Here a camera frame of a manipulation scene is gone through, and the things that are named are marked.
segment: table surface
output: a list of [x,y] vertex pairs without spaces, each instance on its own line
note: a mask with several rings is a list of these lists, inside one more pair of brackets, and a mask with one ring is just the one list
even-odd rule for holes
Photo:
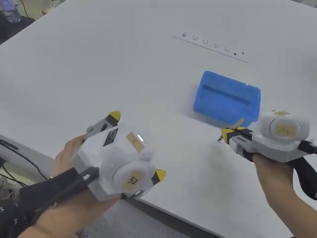
[[[120,110],[167,170],[143,201],[226,238],[290,236],[254,165],[217,143],[192,104],[213,71],[259,87],[262,109],[309,118],[317,137],[316,22],[316,9],[288,0],[68,0],[0,46],[0,132],[53,158]],[[172,37],[183,31],[243,49],[249,63]]]

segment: sleeve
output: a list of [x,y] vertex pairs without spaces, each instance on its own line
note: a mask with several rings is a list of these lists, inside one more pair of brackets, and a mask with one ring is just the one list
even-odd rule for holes
[[0,237],[16,238],[29,226],[14,200],[0,200]]

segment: black cable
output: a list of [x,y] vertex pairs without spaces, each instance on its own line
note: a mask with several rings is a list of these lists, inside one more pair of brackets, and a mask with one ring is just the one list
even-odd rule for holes
[[5,168],[4,165],[2,165],[2,168],[3,168],[3,170],[4,170],[11,178],[15,179],[15,177],[13,177],[13,175],[10,174],[10,172]]
[[3,175],[3,174],[0,174],[0,176],[6,178],[6,179],[8,179],[8,180],[17,182],[17,183],[20,184],[22,187],[27,187],[27,185],[26,185],[25,183],[23,183],[23,182],[21,182],[21,181],[19,181],[19,180],[17,180],[17,179],[10,178],[10,177],[5,176],[5,175]]
[[4,170],[12,179],[8,178],[8,177],[5,176],[5,175],[2,175],[3,177],[8,178],[8,179],[10,179],[10,180],[12,180],[12,181],[17,182],[17,183],[20,184],[22,187],[26,187],[26,186],[27,186],[25,183],[23,183],[23,182],[17,180],[17,179],[5,168],[4,165],[2,165],[2,168],[3,168],[3,170]]
[[29,160],[27,157],[25,157],[24,155],[20,154],[19,152],[15,151],[14,149],[12,149],[10,146],[3,144],[2,142],[0,142],[0,145],[2,145],[3,147],[7,148],[8,150],[12,151],[13,153],[17,154],[18,156],[22,157],[23,159],[25,159],[27,162],[29,162],[31,165],[33,165],[37,171],[39,172],[39,174],[45,178],[45,180],[48,180],[45,175],[41,172],[41,170],[39,169],[39,167],[34,164],[31,160]]
[[30,18],[29,15],[28,15],[28,13],[26,12],[24,2],[23,2],[22,0],[20,0],[20,1],[21,1],[22,5],[23,5],[25,15],[26,15],[28,18]]
[[52,197],[49,201],[47,201],[36,213],[34,218],[32,219],[31,226],[36,223],[36,221],[39,219],[39,217],[54,203],[60,202],[63,199],[66,199],[69,197],[70,194],[72,194],[72,190],[76,190],[78,186],[84,186],[86,187],[88,184],[93,182],[99,177],[99,168],[97,167],[89,167],[84,172],[82,172],[78,179],[69,187],[65,188],[58,194],[56,194],[54,197]]

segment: small led light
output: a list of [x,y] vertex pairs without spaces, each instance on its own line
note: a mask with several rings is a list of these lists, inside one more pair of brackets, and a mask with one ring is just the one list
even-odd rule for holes
[[138,191],[138,192],[135,193],[134,196],[138,196],[140,193],[141,193],[141,191]]
[[142,142],[144,142],[144,139],[142,138],[142,136],[138,135],[138,138],[139,138]]

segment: wire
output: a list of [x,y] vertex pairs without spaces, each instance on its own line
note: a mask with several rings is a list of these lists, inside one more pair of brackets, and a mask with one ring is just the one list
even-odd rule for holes
[[22,5],[23,5],[25,15],[26,15],[28,18],[30,18],[29,15],[28,15],[28,13],[26,12],[24,2],[23,2],[22,0],[20,0],[20,1],[21,1]]
[[3,144],[2,142],[0,142],[0,145],[2,145],[3,147],[7,148],[8,150],[12,151],[13,153],[17,154],[18,156],[22,157],[23,159],[25,159],[27,162],[29,162],[31,165],[33,165],[37,171],[39,172],[39,174],[45,178],[45,180],[48,180],[47,177],[45,177],[45,175],[41,172],[41,170],[39,169],[39,167],[34,164],[31,160],[29,160],[27,157],[25,157],[24,155],[20,154],[19,152],[15,151],[14,149],[12,149],[10,146]]
[[19,181],[19,180],[17,180],[17,179],[12,179],[12,178],[10,178],[10,177],[8,177],[8,176],[5,176],[5,175],[3,175],[3,174],[0,174],[0,176],[6,178],[6,179],[8,179],[8,180],[17,182],[17,183],[20,184],[22,187],[27,187],[27,185],[26,185],[25,183],[23,183],[23,182],[21,182],[21,181]]
[[17,180],[17,179],[16,179],[15,177],[13,177],[10,173],[8,173],[8,174],[9,174],[12,178],[10,178],[10,177],[8,177],[8,176],[5,176],[5,175],[3,175],[3,174],[0,174],[0,176],[6,178],[6,179],[8,179],[8,180],[17,182],[17,183],[20,184],[22,187],[27,187],[27,185],[26,185],[25,183],[23,183],[23,182]]
[[23,186],[23,187],[26,187],[26,186],[27,186],[25,183],[23,183],[23,182],[17,180],[17,179],[5,168],[4,165],[2,165],[2,168],[3,168],[3,170],[4,170],[12,179],[8,178],[8,177],[5,176],[5,175],[2,175],[3,177],[8,178],[9,180],[15,181],[15,182],[17,182],[18,184],[20,184],[20,185]]
[[5,168],[4,165],[2,165],[2,168],[3,168],[3,170],[4,170],[11,178],[15,179],[15,177],[13,177],[13,175],[10,174],[10,172]]

